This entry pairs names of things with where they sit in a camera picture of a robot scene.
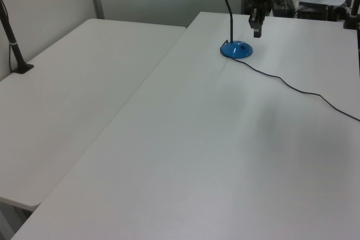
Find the blue lamp base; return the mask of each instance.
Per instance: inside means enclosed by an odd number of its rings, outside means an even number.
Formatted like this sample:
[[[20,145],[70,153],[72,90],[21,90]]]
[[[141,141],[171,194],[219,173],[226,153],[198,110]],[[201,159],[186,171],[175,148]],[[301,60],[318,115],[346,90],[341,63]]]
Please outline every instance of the blue lamp base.
[[[253,48],[245,42],[236,40],[234,42],[226,41],[220,48],[220,52],[224,57],[229,58],[245,58],[253,54]]]

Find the tabletop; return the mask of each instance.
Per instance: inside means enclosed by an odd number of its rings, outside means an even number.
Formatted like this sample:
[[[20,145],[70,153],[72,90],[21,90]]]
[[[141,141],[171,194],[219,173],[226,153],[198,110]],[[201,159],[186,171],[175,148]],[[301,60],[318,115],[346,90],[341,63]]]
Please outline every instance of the tabletop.
[[[199,14],[13,239],[358,240],[360,123],[222,57],[228,26]],[[234,26],[247,63],[360,117],[355,31]]]
[[[91,19],[0,82],[0,201],[34,210],[185,28]]]

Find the gooseneck lamp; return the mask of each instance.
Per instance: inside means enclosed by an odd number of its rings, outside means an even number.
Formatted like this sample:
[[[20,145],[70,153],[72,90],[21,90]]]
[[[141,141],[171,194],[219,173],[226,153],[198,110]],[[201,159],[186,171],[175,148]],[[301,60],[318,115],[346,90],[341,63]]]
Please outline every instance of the gooseneck lamp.
[[[220,52],[223,56],[229,58],[245,58],[253,54],[253,48],[240,40],[233,40],[233,18],[232,11],[228,0],[225,0],[226,6],[230,13],[230,42],[227,40],[221,46]]]
[[[24,74],[27,71],[31,70],[34,67],[34,65],[27,64],[23,59],[23,56],[20,52],[19,45],[17,45],[15,35],[11,29],[11,25],[9,22],[9,17],[8,17],[8,14],[6,11],[5,4],[2,0],[0,0],[0,20],[1,20],[2,26],[4,27],[5,33],[7,35],[7,39],[9,40],[9,45],[12,48],[12,51],[13,51],[16,61],[17,61],[17,68],[12,72]]]

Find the white table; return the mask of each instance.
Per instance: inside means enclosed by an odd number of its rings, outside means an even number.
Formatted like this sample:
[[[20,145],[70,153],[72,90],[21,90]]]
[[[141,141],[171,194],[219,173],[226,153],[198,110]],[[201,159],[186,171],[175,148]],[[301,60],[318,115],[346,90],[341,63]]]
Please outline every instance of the white table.
[[[360,123],[222,57],[228,25],[201,13],[13,240],[358,240]],[[234,26],[248,63],[360,117],[355,31]]]
[[[88,20],[0,83],[0,201],[34,210],[184,32]]]

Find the floor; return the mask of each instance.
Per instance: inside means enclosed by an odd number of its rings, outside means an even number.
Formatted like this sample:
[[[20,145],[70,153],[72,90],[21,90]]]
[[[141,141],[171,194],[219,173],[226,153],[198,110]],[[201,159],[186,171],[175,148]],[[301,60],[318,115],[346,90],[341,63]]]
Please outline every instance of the floor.
[[[0,203],[0,240],[10,240],[30,215],[29,211]]]

